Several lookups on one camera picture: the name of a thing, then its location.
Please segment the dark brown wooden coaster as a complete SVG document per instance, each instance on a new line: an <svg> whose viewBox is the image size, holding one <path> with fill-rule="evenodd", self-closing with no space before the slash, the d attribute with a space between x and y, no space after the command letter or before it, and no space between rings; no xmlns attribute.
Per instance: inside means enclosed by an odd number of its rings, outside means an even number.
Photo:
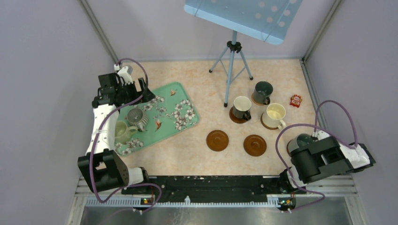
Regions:
<svg viewBox="0 0 398 225"><path fill-rule="evenodd" d="M206 143L212 151L223 151L229 144L229 137L222 130L213 130L207 135Z"/></svg>

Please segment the white and black cup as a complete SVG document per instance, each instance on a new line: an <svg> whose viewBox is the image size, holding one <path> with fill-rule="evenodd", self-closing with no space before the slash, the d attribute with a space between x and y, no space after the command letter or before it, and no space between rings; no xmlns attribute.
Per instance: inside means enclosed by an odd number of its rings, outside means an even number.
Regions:
<svg viewBox="0 0 398 225"><path fill-rule="evenodd" d="M251 107L252 103L248 97L238 96L234 99L232 113L237 119L249 121L252 118Z"/></svg>

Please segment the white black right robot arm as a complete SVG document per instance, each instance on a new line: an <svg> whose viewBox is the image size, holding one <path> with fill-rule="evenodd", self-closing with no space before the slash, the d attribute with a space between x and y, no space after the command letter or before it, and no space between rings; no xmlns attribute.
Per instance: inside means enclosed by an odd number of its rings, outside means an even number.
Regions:
<svg viewBox="0 0 398 225"><path fill-rule="evenodd" d="M361 172L376 163L364 144L345 146L323 131L299 134L287 143L286 151L292 166L280 173L275 187L288 194L330 176Z"/></svg>

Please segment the metallic grey cup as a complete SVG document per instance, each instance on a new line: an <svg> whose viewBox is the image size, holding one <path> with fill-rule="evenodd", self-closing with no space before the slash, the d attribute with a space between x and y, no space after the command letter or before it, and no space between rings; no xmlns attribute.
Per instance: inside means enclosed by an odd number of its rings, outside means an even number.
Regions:
<svg viewBox="0 0 398 225"><path fill-rule="evenodd" d="M146 131L146 126L148 124L148 116L143 110L139 108L131 109L127 113L126 119L131 126L137 127L138 131L141 132Z"/></svg>

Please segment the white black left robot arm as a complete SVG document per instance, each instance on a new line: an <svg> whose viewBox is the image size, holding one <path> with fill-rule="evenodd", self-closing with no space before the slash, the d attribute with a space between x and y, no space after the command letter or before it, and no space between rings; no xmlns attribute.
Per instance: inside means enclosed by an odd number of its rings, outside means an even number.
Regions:
<svg viewBox="0 0 398 225"><path fill-rule="evenodd" d="M100 87L92 101L93 132L86 154L78 158L78 168L90 190L95 192L132 185L140 194L151 182L143 167L128 168L115 151L116 122L123 107L151 101L148 79L139 78L141 90L117 73L99 76Z"/></svg>

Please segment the dark grey cup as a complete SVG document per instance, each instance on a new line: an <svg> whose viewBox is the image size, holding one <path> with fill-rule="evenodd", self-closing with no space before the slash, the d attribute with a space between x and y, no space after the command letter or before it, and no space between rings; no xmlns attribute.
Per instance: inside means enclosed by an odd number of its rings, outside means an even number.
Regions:
<svg viewBox="0 0 398 225"><path fill-rule="evenodd" d="M271 96L273 93L273 86L271 83L266 81L260 81L256 83L253 95L257 102L265 102L265 98Z"/></svg>

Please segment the light tan wooden coaster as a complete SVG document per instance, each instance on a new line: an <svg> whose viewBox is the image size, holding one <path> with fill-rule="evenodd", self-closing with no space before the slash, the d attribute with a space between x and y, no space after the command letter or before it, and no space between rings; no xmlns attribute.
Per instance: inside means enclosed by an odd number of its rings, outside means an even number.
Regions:
<svg viewBox="0 0 398 225"><path fill-rule="evenodd" d="M257 104L257 105L269 105L269 104L271 103L269 97L266 97L266 98L265 98L265 102L264 102L264 103L263 103L263 102L257 102L257 101L255 100L253 94L251 95L251 99L252 99L252 101L253 101L255 104Z"/></svg>

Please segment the cream cup with yellow inside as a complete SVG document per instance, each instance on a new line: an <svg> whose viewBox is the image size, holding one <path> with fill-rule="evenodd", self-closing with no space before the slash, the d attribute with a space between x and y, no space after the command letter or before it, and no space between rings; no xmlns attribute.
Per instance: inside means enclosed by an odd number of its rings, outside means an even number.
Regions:
<svg viewBox="0 0 398 225"><path fill-rule="evenodd" d="M268 127L278 127L279 130L282 130L286 128L286 123L283 120L285 116L286 110L281 104L271 103L262 114L262 119Z"/></svg>

